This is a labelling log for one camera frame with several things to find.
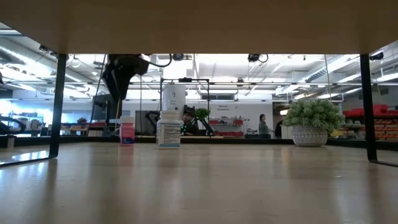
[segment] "desk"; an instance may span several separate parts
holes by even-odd
[[[62,144],[57,159],[1,174],[2,224],[398,223],[397,170],[369,163],[365,149]]]

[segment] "duct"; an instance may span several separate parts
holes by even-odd
[[[0,29],[0,37],[19,36],[24,37],[20,32],[13,29]]]
[[[17,57],[19,60],[23,61],[25,64],[34,65],[36,68],[39,68],[40,71],[48,72],[49,74],[56,72],[57,63],[39,55],[19,44],[14,43],[11,40],[1,38],[0,39],[0,51],[7,53],[8,55],[12,55],[13,57]],[[66,69],[66,77],[72,79],[75,82],[93,82],[93,80],[85,77],[82,74],[74,72],[70,69]],[[108,93],[108,90],[104,86],[99,87],[100,90]]]
[[[14,57],[10,54],[7,54],[6,52],[1,51],[1,50],[0,50],[0,63],[1,64],[19,64],[19,65],[25,64],[19,58]]]
[[[346,65],[349,65],[354,62],[354,58],[358,57],[358,55],[337,55],[334,56],[332,59],[326,61],[328,68],[326,69],[326,65],[319,66],[314,68],[313,70],[308,72],[308,75],[302,80],[306,83],[310,83],[316,80],[319,77],[326,75],[329,73],[334,72],[335,70],[342,68]]]

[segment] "pill bottle label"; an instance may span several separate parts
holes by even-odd
[[[157,147],[180,147],[180,124],[157,124]]]
[[[134,144],[134,132],[135,129],[133,126],[123,126],[122,124],[122,127],[120,129],[121,144]]]

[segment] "white bottle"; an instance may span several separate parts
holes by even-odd
[[[156,127],[156,148],[179,149],[181,138],[181,122],[178,111],[161,111]]]

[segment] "black metal table leg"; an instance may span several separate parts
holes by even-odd
[[[66,69],[67,69],[67,55],[60,54],[58,57],[57,79],[55,82],[54,110],[52,115],[49,157],[58,156],[60,131],[61,131],[62,105],[63,105],[63,87],[65,84]]]
[[[361,54],[361,78],[362,78],[362,94],[363,108],[365,113],[365,130],[368,160],[372,163],[398,167],[398,164],[391,162],[382,162],[377,159],[376,137],[374,134],[374,116],[373,116],[373,99],[372,99],[372,81],[369,66],[369,55]]]

